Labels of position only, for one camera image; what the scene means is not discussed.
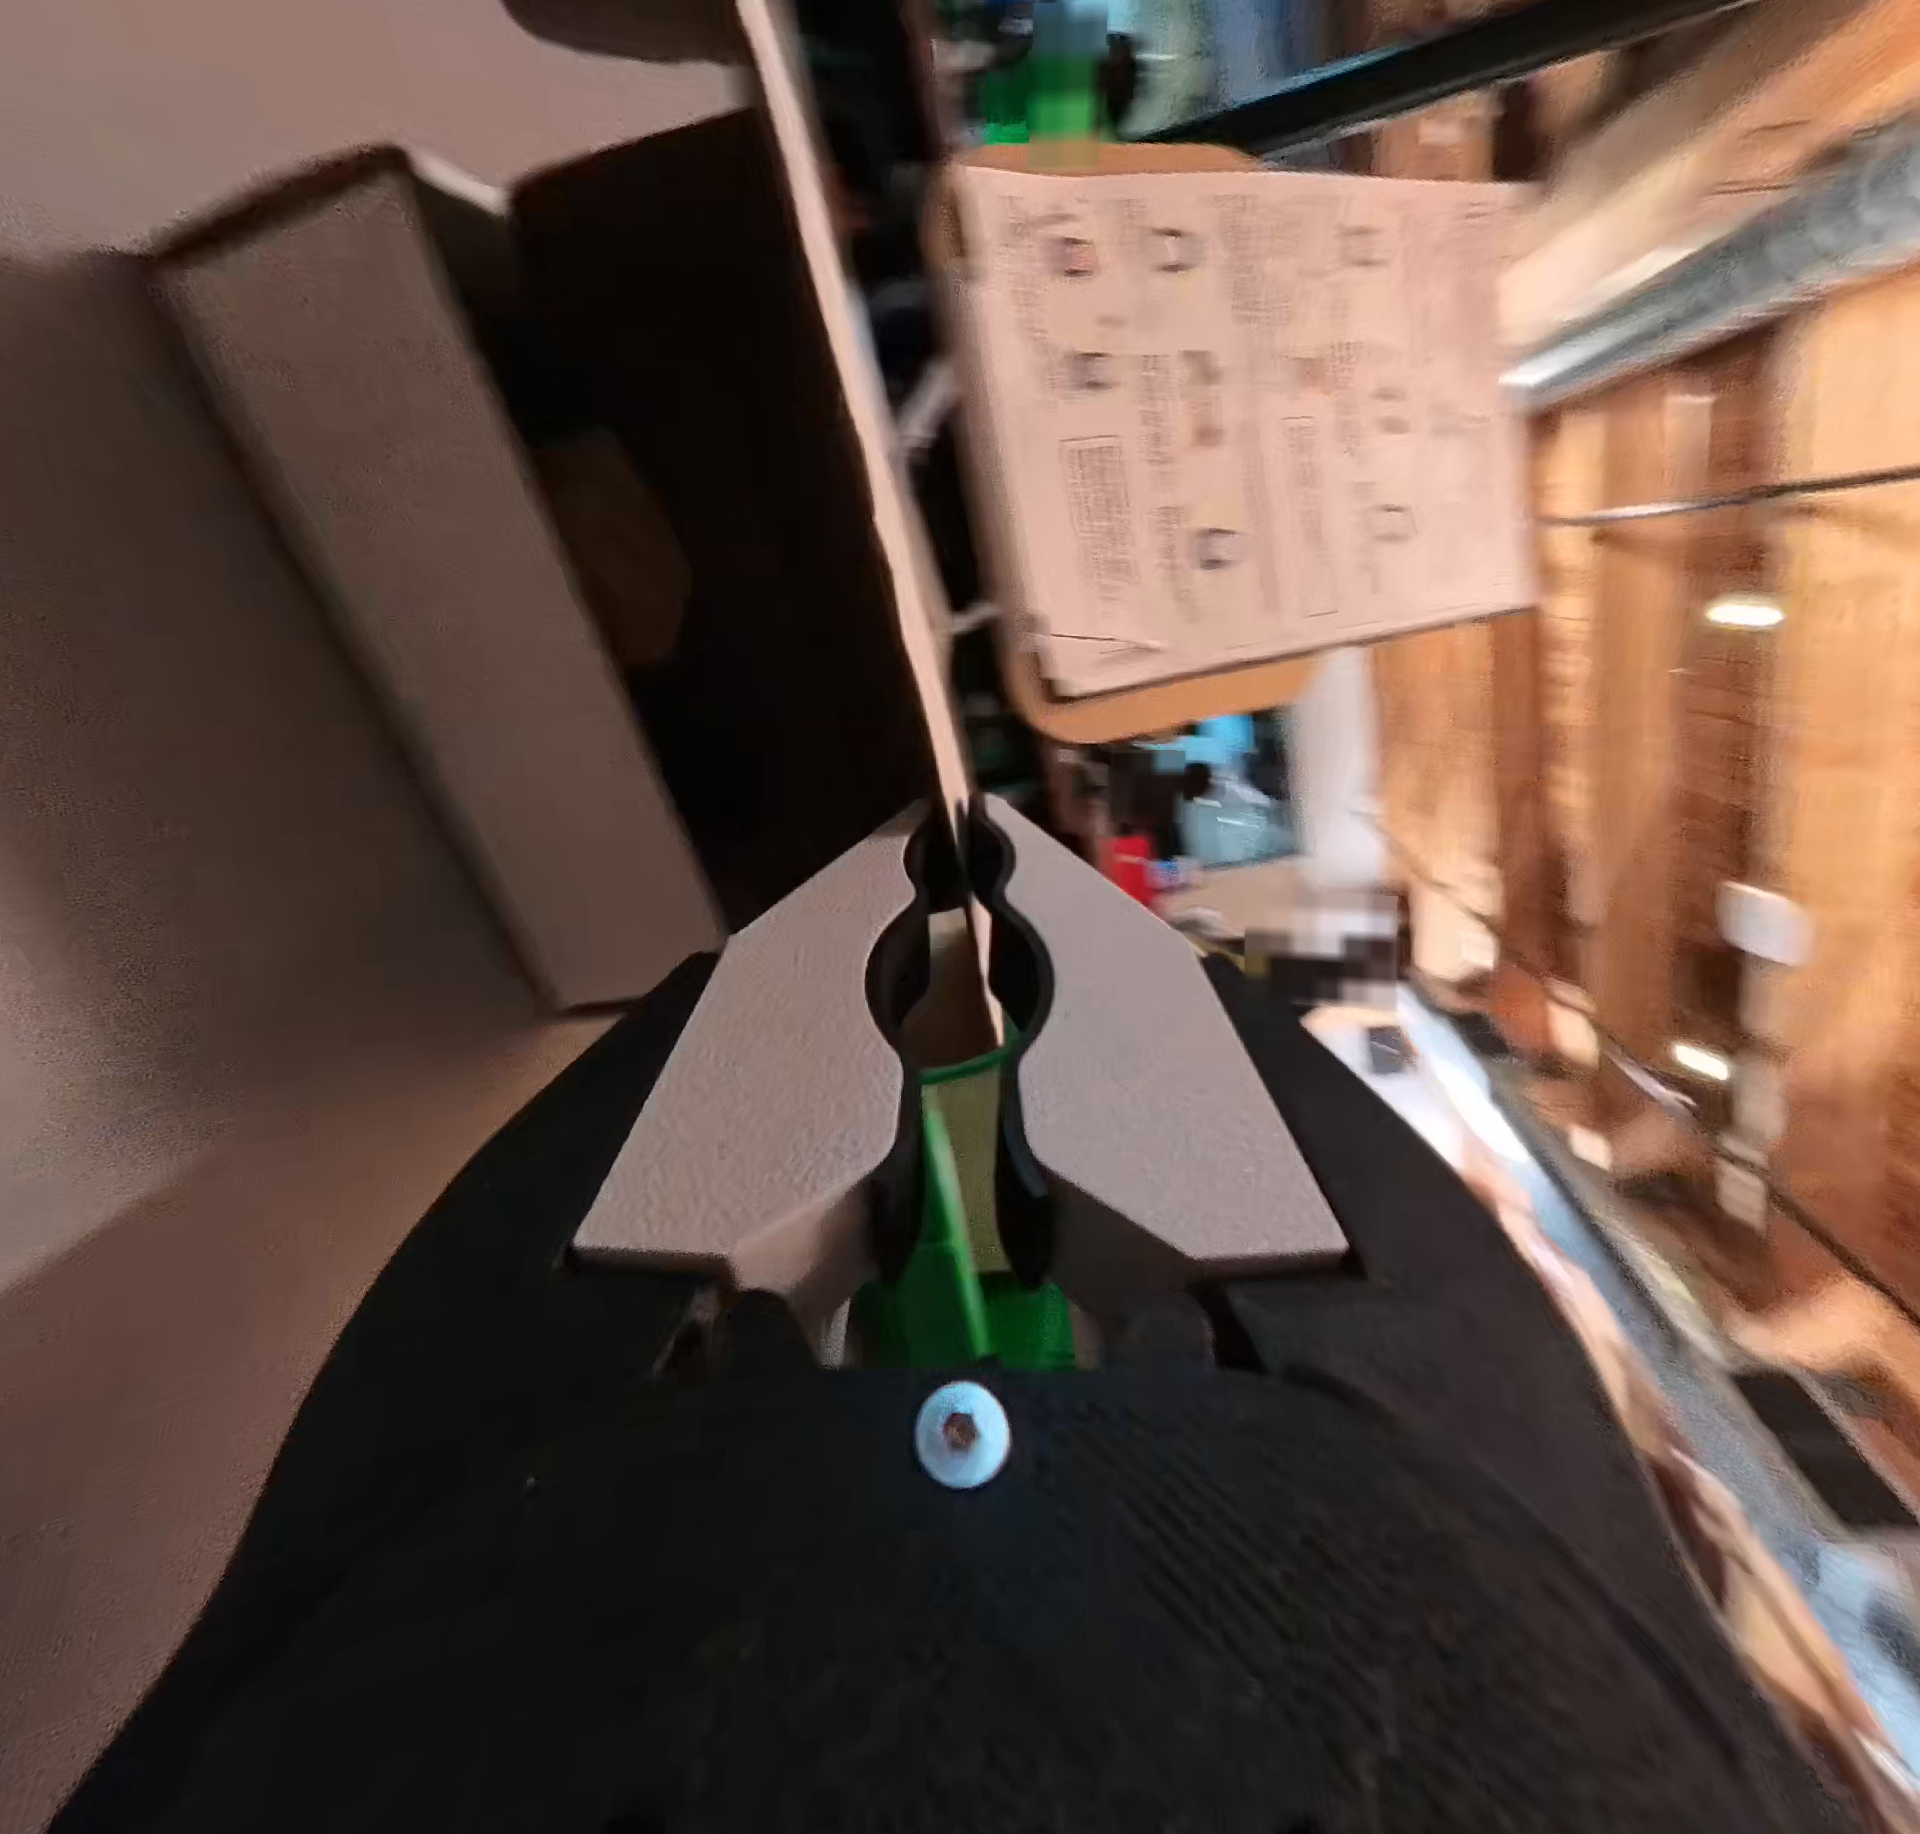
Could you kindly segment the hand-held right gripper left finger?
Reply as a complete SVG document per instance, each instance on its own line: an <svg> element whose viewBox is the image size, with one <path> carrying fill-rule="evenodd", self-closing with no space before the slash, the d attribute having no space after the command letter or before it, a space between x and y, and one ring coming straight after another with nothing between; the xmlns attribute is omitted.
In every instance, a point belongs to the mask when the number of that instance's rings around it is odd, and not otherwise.
<svg viewBox="0 0 1920 1834"><path fill-rule="evenodd" d="M767 1292L801 1326L899 1274L950 824L917 801L732 935L569 1243L582 1270Z"/></svg>

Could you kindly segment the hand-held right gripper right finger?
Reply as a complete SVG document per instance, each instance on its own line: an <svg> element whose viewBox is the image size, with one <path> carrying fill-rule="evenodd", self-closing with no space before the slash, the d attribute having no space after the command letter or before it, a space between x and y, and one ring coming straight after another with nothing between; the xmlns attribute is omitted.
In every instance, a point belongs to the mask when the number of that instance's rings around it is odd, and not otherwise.
<svg viewBox="0 0 1920 1834"><path fill-rule="evenodd" d="M1012 1274L1117 1320L1165 1292L1350 1251L1202 958L999 795L971 801L999 1064L995 1222Z"/></svg>

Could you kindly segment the green plastic bin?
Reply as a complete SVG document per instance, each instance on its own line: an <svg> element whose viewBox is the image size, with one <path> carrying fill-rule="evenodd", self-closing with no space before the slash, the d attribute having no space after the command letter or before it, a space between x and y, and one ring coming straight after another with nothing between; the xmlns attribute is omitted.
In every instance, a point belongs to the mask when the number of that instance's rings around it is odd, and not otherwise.
<svg viewBox="0 0 1920 1834"><path fill-rule="evenodd" d="M1068 1297L1027 1287L1009 1268L981 1270L945 1115L942 1087L999 1081L1014 1043L927 1066L920 1075L921 1224L897 1282L861 1285L848 1314L855 1366L930 1369L996 1365L1073 1371L1077 1350Z"/></svg>

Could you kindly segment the white cardboard mailer box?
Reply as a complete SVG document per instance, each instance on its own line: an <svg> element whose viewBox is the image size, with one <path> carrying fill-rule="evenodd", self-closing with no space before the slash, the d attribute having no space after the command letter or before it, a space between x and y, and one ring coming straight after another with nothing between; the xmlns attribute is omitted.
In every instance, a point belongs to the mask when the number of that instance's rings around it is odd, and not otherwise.
<svg viewBox="0 0 1920 1834"><path fill-rule="evenodd" d="M971 795L938 573L788 0L499 0L731 111L488 191L397 144L149 262L209 404L525 979L636 1002L913 804ZM689 559L622 670L534 450L604 429Z"/></svg>

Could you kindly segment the black ceiling beam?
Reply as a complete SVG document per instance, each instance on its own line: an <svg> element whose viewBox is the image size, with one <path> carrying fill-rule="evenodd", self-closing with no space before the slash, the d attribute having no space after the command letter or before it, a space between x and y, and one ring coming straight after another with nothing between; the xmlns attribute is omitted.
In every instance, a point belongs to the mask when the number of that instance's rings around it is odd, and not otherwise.
<svg viewBox="0 0 1920 1834"><path fill-rule="evenodd" d="M1527 0L1322 64L1275 93L1164 127L1139 144L1280 156L1759 2L1766 0Z"/></svg>

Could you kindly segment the metal air duct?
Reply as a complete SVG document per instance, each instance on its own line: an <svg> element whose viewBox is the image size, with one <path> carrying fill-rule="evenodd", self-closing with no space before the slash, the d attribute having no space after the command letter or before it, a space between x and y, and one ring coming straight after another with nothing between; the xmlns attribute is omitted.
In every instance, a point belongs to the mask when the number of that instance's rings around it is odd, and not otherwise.
<svg viewBox="0 0 1920 1834"><path fill-rule="evenodd" d="M1527 348L1503 371L1500 388L1526 414L1566 404L1915 260L1917 117L1907 111L1863 131L1740 227Z"/></svg>

